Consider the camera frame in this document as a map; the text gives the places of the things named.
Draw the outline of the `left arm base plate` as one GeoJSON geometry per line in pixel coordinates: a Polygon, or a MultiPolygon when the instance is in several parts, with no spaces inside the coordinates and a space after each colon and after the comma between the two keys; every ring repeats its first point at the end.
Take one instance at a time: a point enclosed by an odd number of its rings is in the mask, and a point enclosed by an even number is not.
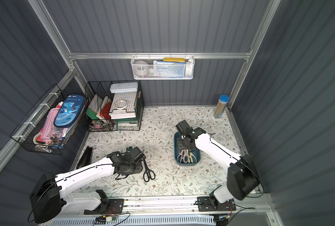
{"type": "Polygon", "coordinates": [[[121,214],[124,206],[124,199],[109,199],[108,202],[102,201],[94,210],[84,210],[84,215],[117,215],[121,214]]]}

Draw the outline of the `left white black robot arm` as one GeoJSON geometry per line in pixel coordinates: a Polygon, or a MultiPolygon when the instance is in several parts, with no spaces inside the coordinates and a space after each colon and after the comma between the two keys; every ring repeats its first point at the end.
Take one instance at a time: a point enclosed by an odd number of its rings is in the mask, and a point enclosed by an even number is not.
{"type": "Polygon", "coordinates": [[[37,224],[48,222],[60,213],[84,211],[85,214],[121,213],[113,206],[106,193],[98,189],[84,195],[72,192],[95,180],[111,175],[142,172],[146,156],[137,147],[125,153],[112,152],[101,160],[74,171],[43,174],[30,194],[32,210],[29,214],[37,224]]]}

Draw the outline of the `teal plastic storage box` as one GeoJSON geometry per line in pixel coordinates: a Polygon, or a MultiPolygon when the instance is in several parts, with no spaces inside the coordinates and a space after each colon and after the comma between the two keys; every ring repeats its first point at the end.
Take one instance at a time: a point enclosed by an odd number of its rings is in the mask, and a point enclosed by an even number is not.
{"type": "Polygon", "coordinates": [[[201,154],[199,149],[185,147],[182,136],[176,132],[174,135],[174,157],[180,166],[195,166],[200,162],[201,154]]]}

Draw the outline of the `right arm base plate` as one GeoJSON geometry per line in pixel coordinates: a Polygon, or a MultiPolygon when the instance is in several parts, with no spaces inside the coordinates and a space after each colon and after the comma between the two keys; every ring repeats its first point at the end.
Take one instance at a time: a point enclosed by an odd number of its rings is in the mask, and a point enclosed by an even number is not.
{"type": "Polygon", "coordinates": [[[220,203],[213,197],[199,196],[194,204],[198,207],[200,212],[236,210],[233,199],[220,203]]]}

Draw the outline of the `pink scissors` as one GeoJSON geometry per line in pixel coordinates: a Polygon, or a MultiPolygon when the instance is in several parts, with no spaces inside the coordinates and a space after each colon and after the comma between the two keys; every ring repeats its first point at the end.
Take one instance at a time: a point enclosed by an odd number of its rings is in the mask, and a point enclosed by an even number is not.
{"type": "Polygon", "coordinates": [[[176,158],[176,161],[178,163],[183,162],[183,160],[185,159],[185,154],[186,154],[186,149],[181,150],[180,153],[178,154],[177,158],[176,158]]]}

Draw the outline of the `large black scissors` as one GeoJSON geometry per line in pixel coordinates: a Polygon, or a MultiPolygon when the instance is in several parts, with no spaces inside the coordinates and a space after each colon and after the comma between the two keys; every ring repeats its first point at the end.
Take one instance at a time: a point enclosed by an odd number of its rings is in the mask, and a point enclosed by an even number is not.
{"type": "Polygon", "coordinates": [[[147,183],[150,180],[155,180],[156,174],[152,169],[148,167],[146,157],[143,158],[143,163],[144,163],[144,174],[143,174],[144,182],[147,183]]]}

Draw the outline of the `cream yellow kitchen scissors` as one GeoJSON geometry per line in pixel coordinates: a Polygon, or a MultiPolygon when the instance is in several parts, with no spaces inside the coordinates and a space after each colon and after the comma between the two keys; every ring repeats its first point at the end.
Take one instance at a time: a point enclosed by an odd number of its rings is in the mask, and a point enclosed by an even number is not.
{"type": "Polygon", "coordinates": [[[186,149],[185,159],[183,160],[183,162],[184,163],[197,163],[197,158],[189,149],[186,149]]]}

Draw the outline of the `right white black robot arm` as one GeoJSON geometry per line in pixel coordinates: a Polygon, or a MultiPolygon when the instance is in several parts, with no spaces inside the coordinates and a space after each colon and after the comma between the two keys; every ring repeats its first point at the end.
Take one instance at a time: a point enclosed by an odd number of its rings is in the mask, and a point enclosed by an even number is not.
{"type": "Polygon", "coordinates": [[[261,183],[253,158],[239,155],[215,141],[205,130],[192,128],[185,120],[176,126],[182,136],[182,145],[197,148],[214,159],[227,172],[227,181],[210,195],[214,207],[231,200],[243,200],[261,183]]]}

